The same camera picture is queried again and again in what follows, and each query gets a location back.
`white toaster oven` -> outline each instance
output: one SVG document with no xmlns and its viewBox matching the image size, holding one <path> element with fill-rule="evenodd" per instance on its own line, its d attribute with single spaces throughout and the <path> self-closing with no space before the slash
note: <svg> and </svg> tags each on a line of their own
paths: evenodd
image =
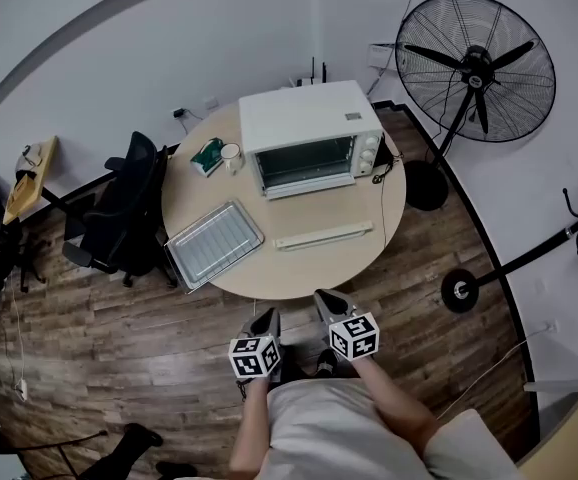
<svg viewBox="0 0 578 480">
<path fill-rule="evenodd" d="M 267 199 L 341 187 L 371 174 L 383 129 L 355 81 L 240 98 L 242 148 Z"/>
</svg>

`fan blade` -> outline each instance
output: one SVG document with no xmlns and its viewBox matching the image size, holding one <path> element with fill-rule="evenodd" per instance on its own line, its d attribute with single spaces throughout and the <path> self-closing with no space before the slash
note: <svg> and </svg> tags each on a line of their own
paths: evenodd
<svg viewBox="0 0 578 480">
<path fill-rule="evenodd" d="M 525 44 L 521 44 L 517 48 L 509 50 L 507 53 L 503 53 L 500 57 L 489 64 L 489 68 L 493 69 L 494 71 L 496 69 L 504 68 L 505 66 L 508 66 L 512 62 L 518 60 L 532 48 L 533 41 L 527 41 Z"/>
<path fill-rule="evenodd" d="M 436 50 L 430 50 L 429 48 L 423 48 L 421 46 L 416 46 L 413 44 L 406 44 L 405 48 L 411 52 L 427 57 L 429 60 L 447 66 L 448 68 L 455 69 L 457 71 L 462 69 L 462 64 L 460 61 L 445 55 L 444 53 L 437 52 Z"/>
<path fill-rule="evenodd" d="M 480 125 L 485 135 L 489 133 L 489 119 L 487 119 L 487 105 L 485 105 L 485 93 L 482 89 L 476 91 L 476 110 L 478 110 L 478 118 Z"/>
<path fill-rule="evenodd" d="M 454 135 L 456 134 L 456 131 L 458 131 L 458 126 L 460 126 L 460 122 L 462 121 L 462 118 L 467 113 L 467 109 L 469 108 L 469 103 L 471 103 L 471 98 L 473 98 L 474 92 L 475 92 L 475 89 L 473 87 L 471 87 L 470 85 L 467 85 L 467 94 L 465 94 L 465 99 L 462 100 L 462 103 L 460 104 L 460 108 L 458 109 L 458 113 L 456 114 L 456 117 L 453 118 L 453 122 L 451 123 L 451 126 L 449 127 L 449 130 L 447 131 L 447 135 L 445 135 L 445 139 L 442 141 L 442 145 L 440 146 L 440 149 L 438 150 L 438 156 L 433 161 L 432 165 L 434 165 L 434 166 L 438 165 L 438 162 L 440 161 L 440 157 L 442 157 L 444 155 L 445 151 L 449 147 L 449 144 L 451 143 L 451 139 L 453 139 Z"/>
</svg>

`fan base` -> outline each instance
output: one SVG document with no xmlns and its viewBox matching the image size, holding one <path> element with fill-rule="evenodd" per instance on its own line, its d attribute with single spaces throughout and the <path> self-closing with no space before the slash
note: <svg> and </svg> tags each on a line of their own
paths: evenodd
<svg viewBox="0 0 578 480">
<path fill-rule="evenodd" d="M 440 208 L 449 195 L 444 175 L 422 160 L 405 163 L 407 203 L 418 210 L 429 212 Z"/>
<path fill-rule="evenodd" d="M 440 293 L 445 306 L 454 313 L 466 313 L 473 309 L 478 302 L 479 288 L 476 278 L 471 272 L 464 269 L 452 270 L 442 280 Z"/>
</svg>

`round table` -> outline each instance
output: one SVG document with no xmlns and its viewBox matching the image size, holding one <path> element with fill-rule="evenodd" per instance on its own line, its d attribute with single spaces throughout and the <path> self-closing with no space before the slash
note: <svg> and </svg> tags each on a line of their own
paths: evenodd
<svg viewBox="0 0 578 480">
<path fill-rule="evenodd" d="M 372 176 L 355 185 L 268 201 L 254 184 L 245 163 L 231 176 L 224 166 L 204 178 L 190 164 L 191 157 L 210 139 L 241 144 L 240 115 L 234 103 L 214 112 L 198 126 L 169 160 L 162 189 L 162 213 L 170 237 L 229 200 L 242 203 L 265 236 L 262 246 L 230 270 L 211 280 L 215 286 L 256 299 L 293 299 L 311 296 L 317 288 L 334 288 L 367 268 L 396 232 L 405 205 L 406 182 L 402 162 L 396 162 L 384 183 Z M 391 137 L 386 142 L 398 154 Z M 377 167 L 374 173 L 382 173 Z M 348 240 L 291 252 L 278 251 L 273 240 L 372 221 L 373 230 Z"/>
</svg>

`oven control knob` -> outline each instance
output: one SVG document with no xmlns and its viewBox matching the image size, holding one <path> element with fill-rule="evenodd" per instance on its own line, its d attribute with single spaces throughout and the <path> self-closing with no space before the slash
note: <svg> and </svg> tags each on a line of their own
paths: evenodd
<svg viewBox="0 0 578 480">
<path fill-rule="evenodd" d="M 367 162 L 371 162 L 374 158 L 376 158 L 376 152 L 373 149 L 367 149 L 360 153 L 360 156 L 363 160 L 367 160 Z"/>
<path fill-rule="evenodd" d="M 367 137 L 365 141 L 365 146 L 368 148 L 375 148 L 380 143 L 380 139 L 378 137 Z"/>
</svg>

